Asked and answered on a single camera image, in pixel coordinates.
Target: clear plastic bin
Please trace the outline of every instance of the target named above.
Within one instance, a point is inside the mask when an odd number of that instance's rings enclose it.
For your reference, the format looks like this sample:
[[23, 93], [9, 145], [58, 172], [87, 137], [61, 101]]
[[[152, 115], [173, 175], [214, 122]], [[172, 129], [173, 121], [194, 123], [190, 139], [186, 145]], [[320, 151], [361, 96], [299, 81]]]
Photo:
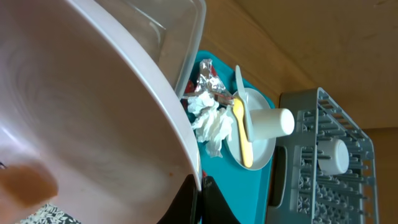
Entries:
[[181, 97], [198, 52], [204, 0], [95, 0], [126, 28]]

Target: white knife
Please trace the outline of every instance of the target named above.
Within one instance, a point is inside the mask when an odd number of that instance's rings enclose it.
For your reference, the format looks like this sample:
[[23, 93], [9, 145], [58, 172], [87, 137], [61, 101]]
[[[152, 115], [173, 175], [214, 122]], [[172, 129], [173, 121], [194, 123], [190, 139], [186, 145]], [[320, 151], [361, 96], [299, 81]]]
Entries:
[[249, 142], [254, 141], [254, 131], [253, 131], [253, 124], [251, 122], [250, 112], [248, 108], [248, 96], [246, 95], [246, 91], [244, 90], [243, 86], [243, 79], [241, 74], [241, 68], [239, 65], [235, 67], [235, 79], [236, 79], [236, 86], [238, 88], [238, 96], [242, 99], [243, 106], [244, 106], [244, 128], [246, 130], [246, 135], [248, 137]]

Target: gray dish rack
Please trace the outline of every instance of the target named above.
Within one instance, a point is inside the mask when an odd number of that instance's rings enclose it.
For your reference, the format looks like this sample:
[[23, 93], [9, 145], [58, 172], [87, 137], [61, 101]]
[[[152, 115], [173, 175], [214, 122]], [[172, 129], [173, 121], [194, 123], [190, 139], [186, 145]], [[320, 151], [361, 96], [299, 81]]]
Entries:
[[[371, 139], [322, 88], [282, 94], [280, 107], [291, 110], [296, 127], [277, 138], [267, 223], [379, 223]], [[349, 150], [345, 174], [318, 168], [318, 160], [330, 159], [318, 142], [332, 138]]]

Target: white plate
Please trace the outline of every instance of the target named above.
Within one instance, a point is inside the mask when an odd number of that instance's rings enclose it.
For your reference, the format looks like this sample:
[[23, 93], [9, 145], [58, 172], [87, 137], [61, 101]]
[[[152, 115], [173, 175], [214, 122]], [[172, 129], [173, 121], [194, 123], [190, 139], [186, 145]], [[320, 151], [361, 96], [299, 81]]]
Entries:
[[[269, 106], [267, 100], [263, 97], [261, 93], [251, 88], [245, 88], [245, 90], [248, 93], [248, 101], [246, 103], [248, 104], [249, 110], [258, 110], [258, 109], [271, 110], [271, 107]], [[257, 140], [252, 143], [253, 165], [252, 167], [247, 168], [243, 165], [242, 161], [242, 153], [241, 153], [239, 134], [238, 134], [238, 123], [236, 122], [236, 118], [232, 110], [229, 110], [227, 112], [227, 115], [233, 118], [234, 120], [234, 123], [232, 124], [231, 141], [226, 140], [229, 151], [231, 152], [232, 156], [234, 157], [236, 162], [245, 169], [248, 170], [262, 169], [265, 165], [267, 165], [270, 158], [272, 157], [272, 154], [274, 153], [276, 138]]]

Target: wooden surface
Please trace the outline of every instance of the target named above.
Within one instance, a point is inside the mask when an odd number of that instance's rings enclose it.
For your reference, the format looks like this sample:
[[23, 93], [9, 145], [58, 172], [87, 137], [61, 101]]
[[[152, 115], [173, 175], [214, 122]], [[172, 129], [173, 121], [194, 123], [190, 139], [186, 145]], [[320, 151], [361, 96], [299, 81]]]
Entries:
[[398, 1], [236, 1], [360, 127], [398, 127]]
[[379, 192], [380, 223], [396, 223], [398, 220], [398, 128], [368, 129], [376, 156], [376, 178]]
[[201, 50], [210, 51], [230, 67], [239, 65], [243, 77], [275, 105], [282, 92], [316, 87], [236, 2], [207, 0], [206, 4]]

